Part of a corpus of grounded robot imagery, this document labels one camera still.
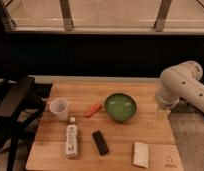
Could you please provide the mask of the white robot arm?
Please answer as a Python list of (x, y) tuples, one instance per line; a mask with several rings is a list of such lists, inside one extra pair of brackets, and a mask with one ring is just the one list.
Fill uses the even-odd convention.
[(155, 99), (162, 109), (174, 108), (181, 98), (204, 113), (204, 84), (200, 82), (203, 69), (196, 61), (186, 61), (164, 69)]

